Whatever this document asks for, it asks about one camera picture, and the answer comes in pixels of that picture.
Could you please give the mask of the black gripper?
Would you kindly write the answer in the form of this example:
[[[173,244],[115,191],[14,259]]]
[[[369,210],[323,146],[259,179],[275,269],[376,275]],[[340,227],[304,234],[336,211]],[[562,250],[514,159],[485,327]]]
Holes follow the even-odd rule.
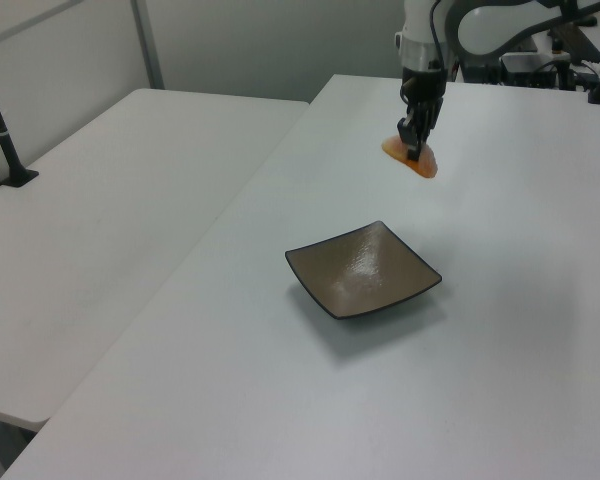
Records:
[[[409,160],[418,161],[435,128],[446,91],[445,70],[418,71],[402,68],[400,96],[409,105],[397,124],[398,135],[407,145]]]

